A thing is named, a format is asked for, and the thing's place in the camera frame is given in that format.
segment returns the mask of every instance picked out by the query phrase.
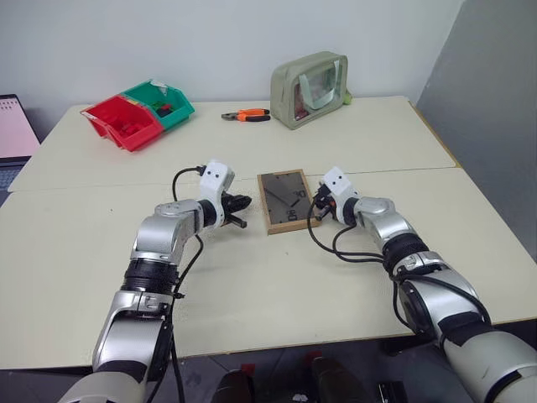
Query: floor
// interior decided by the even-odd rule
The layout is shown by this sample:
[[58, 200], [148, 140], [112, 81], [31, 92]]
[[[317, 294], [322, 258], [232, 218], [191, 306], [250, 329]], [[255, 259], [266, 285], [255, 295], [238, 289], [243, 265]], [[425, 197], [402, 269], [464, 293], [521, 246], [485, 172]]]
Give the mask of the floor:
[[[439, 351], [430, 346], [413, 348], [396, 357], [380, 351], [380, 342], [331, 343], [321, 346], [279, 348], [251, 353], [185, 359], [180, 362], [188, 403], [210, 402], [221, 377], [241, 364], [255, 364], [254, 384], [257, 401], [291, 402], [299, 393], [309, 396], [309, 372], [305, 365], [308, 352], [321, 351], [352, 371], [371, 396], [377, 397], [376, 383], [402, 380], [409, 401], [470, 403], [458, 378]], [[2, 403], [53, 403], [80, 377], [62, 374], [37, 374], [0, 371]], [[177, 401], [175, 379], [170, 368], [154, 402]]]

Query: laptop keyboard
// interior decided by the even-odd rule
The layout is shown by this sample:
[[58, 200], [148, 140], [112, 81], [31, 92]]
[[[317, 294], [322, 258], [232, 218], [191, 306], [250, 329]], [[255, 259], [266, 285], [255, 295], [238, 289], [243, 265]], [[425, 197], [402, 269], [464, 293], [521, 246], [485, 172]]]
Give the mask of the laptop keyboard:
[[20, 168], [14, 170], [0, 170], [0, 191], [6, 191], [20, 172]]

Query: dark object on floor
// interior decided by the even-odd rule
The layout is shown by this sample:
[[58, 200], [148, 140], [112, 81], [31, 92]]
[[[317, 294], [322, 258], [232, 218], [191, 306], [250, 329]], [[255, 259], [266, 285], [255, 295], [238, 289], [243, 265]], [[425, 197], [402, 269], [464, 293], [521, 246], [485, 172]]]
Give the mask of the dark object on floor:
[[306, 364], [308, 368], [311, 368], [311, 365], [313, 365], [315, 359], [318, 359], [319, 357], [322, 357], [322, 351], [310, 351], [304, 357], [304, 364]]
[[248, 375], [250, 378], [253, 378], [253, 374], [255, 373], [255, 364], [242, 364], [241, 372]]
[[335, 359], [319, 357], [311, 369], [322, 403], [373, 403], [362, 383]]
[[225, 374], [212, 396], [211, 403], [253, 403], [253, 382], [245, 372], [232, 371]]
[[383, 403], [409, 403], [403, 382], [378, 382], [378, 393]]

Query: laptop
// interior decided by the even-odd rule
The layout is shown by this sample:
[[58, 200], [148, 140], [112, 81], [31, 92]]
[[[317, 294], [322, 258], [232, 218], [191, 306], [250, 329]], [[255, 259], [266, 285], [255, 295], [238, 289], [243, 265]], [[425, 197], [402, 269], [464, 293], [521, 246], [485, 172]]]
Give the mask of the laptop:
[[39, 147], [23, 106], [14, 94], [0, 95], [0, 191], [6, 191]]

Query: wooden frame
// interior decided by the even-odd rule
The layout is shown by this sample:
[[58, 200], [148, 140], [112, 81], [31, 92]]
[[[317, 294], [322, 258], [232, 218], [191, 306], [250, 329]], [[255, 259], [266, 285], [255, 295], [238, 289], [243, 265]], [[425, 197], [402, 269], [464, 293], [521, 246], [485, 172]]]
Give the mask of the wooden frame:
[[[313, 197], [311, 196], [310, 187], [308, 186], [308, 181], [305, 178], [304, 171], [303, 170], [285, 170], [282, 172], [269, 172], [269, 174], [272, 175], [285, 175], [285, 174], [300, 174], [302, 177], [302, 183], [304, 183], [305, 191], [308, 195], [308, 201], [313, 201]], [[261, 205], [263, 207], [263, 214], [265, 216], [265, 221], [267, 223], [267, 234], [268, 235], [274, 235], [275, 233], [287, 233], [289, 231], [297, 231], [299, 229], [306, 229], [308, 228], [308, 223], [306, 219], [299, 220], [299, 221], [289, 221], [289, 222], [282, 222], [281, 224], [272, 224], [270, 222], [270, 215], [269, 215], [269, 207], [267, 205], [267, 198], [265, 196], [265, 190], [263, 187], [263, 180], [261, 179], [262, 175], [258, 175], [258, 185], [259, 185], [259, 194], [261, 196]], [[321, 222], [315, 220], [314, 218], [311, 219], [311, 226], [312, 227], [319, 227], [321, 225]]]

